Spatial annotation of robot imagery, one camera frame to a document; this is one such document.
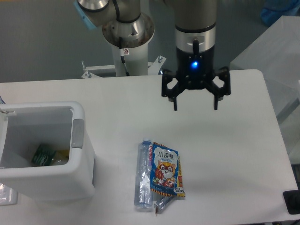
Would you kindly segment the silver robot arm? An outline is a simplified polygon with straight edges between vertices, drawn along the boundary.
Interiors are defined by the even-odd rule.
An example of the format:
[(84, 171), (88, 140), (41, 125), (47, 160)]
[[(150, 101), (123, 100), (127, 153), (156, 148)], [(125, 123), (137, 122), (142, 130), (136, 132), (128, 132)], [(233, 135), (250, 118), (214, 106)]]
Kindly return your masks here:
[[(177, 70), (161, 70), (161, 95), (176, 103), (185, 90), (206, 89), (217, 107), (231, 94), (229, 68), (213, 68), (217, 2), (167, 0), (165, 4), (174, 11)], [(101, 27), (112, 47), (117, 76), (148, 74), (148, 44), (155, 28), (141, 11), (140, 1), (76, 0), (74, 7), (89, 29)]]

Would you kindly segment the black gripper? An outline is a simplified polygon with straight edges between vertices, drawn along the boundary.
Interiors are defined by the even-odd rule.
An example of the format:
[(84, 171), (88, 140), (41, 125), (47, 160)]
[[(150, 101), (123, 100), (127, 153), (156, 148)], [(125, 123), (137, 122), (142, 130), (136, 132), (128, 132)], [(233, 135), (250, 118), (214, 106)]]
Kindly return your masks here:
[[(161, 96), (168, 97), (170, 102), (173, 102), (174, 111), (177, 111), (177, 96), (185, 89), (201, 90), (204, 85), (201, 83), (205, 78), (205, 89), (214, 96), (214, 110), (218, 109), (218, 102), (223, 97), (231, 94), (231, 81), (229, 67), (222, 67), (217, 72), (213, 69), (215, 46), (209, 50), (200, 52), (195, 56), (192, 52), (185, 52), (176, 48), (177, 56), (177, 72), (173, 73), (170, 70), (162, 70), (162, 86)], [(214, 78), (218, 77), (223, 82), (222, 87), (218, 87), (214, 82)], [(177, 83), (169, 89), (167, 85), (176, 79)]]

